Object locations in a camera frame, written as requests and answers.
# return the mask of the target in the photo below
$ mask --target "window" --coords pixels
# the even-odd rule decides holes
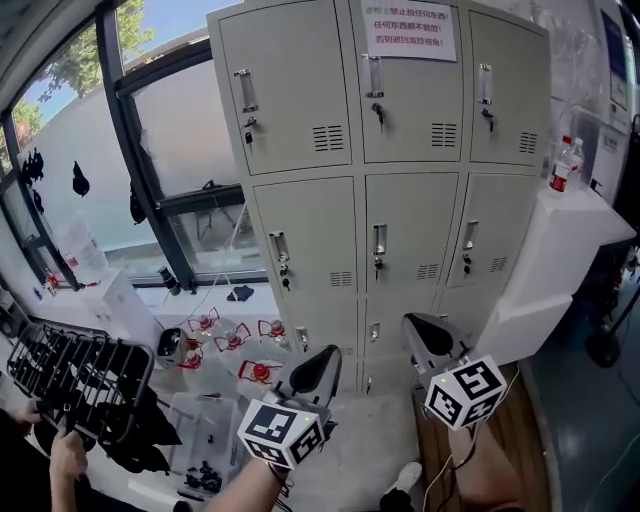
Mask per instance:
[[[11,170],[11,162],[9,161],[9,153],[7,152],[7,141],[4,140],[4,130],[0,128],[0,167],[4,174],[9,174]]]
[[[41,196],[42,218],[54,242],[56,232],[80,211],[113,267],[135,277],[156,276],[167,262],[149,223],[136,225],[131,218],[130,178],[102,86],[95,26],[47,65],[42,76],[14,108],[14,124],[18,160],[36,149],[42,155],[44,177],[31,189]],[[74,168],[89,183],[85,196],[73,189]]]
[[[250,276],[264,269],[264,262],[253,233],[249,214],[239,218],[243,206],[229,206],[177,215],[172,225],[191,268],[196,274],[229,274]],[[237,226],[234,243],[225,250]]]
[[[165,196],[202,190],[210,180],[238,183],[213,61],[158,80],[134,97]]]
[[[125,73],[208,38],[207,13],[238,3],[242,0],[128,0],[116,11]]]

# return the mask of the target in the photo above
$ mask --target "human arm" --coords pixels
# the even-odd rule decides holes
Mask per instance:
[[[58,435],[51,446],[52,512],[77,512],[75,481],[87,470],[87,455],[77,432]]]
[[[467,459],[472,443],[467,429],[449,431],[454,467]],[[521,507],[518,475],[486,424],[480,426],[475,453],[455,474],[460,497],[468,510],[488,512]]]
[[[22,437],[26,437],[31,432],[31,428],[36,423],[40,423],[42,418],[38,413],[36,403],[31,400],[27,407],[21,411],[15,412],[11,415],[16,422],[16,426]]]
[[[286,474],[279,474],[279,478],[284,481]],[[209,503],[206,512],[271,512],[281,487],[264,461],[252,459]]]

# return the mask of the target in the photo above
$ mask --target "sky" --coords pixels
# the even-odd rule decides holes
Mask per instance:
[[[208,12],[241,2],[242,0],[185,0],[177,4],[174,0],[146,0],[140,30],[154,29],[155,37],[148,43],[140,45],[140,48],[149,51],[176,37],[202,28],[207,23]],[[25,93],[27,102],[38,102],[40,95],[47,89],[47,84],[48,80],[31,85]],[[43,124],[46,124],[76,97],[73,90],[63,85],[60,90],[52,94],[49,101],[39,103]]]

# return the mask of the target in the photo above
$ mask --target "wooden board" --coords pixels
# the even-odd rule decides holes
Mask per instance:
[[[517,371],[515,365],[507,365],[500,369],[507,382],[511,382]],[[413,392],[418,441],[424,465],[422,476],[426,489],[440,472],[451,452],[447,427],[439,420],[427,419],[423,414],[424,398],[424,390]],[[520,477],[524,496],[523,505],[527,512],[549,512],[551,498],[542,442],[521,376],[513,382],[509,395],[487,423]],[[436,512],[442,500],[448,496],[451,475],[448,470],[443,474],[445,475],[446,478],[441,476],[429,491],[428,506],[425,511]],[[442,510],[445,512],[464,510],[457,486],[454,496]]]

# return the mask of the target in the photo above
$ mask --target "metal locker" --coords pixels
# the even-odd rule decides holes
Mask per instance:
[[[457,62],[369,55],[359,0],[351,0],[365,162],[460,160],[462,50],[451,8]],[[374,106],[382,108],[380,126]]]
[[[283,296],[355,296],[353,178],[254,188],[262,227]]]
[[[357,357],[358,306],[355,298],[285,300],[287,320],[298,348],[337,345],[343,355]]]
[[[474,107],[471,161],[538,165],[551,109],[549,40],[470,12]]]
[[[440,279],[457,173],[372,175],[367,186],[367,291],[408,292]]]
[[[444,292],[438,316],[464,333],[465,346],[470,348],[478,341],[499,296],[499,287],[485,284],[451,288]]]
[[[365,359],[362,392],[367,395],[408,391],[416,382],[417,372],[411,364],[411,356]]]
[[[429,313],[434,298],[435,289],[418,295],[368,298],[364,355],[371,358],[403,354],[402,317],[406,313]]]
[[[449,285],[502,279],[518,255],[537,176],[470,174]]]
[[[220,20],[251,174],[351,163],[340,39],[332,0]]]

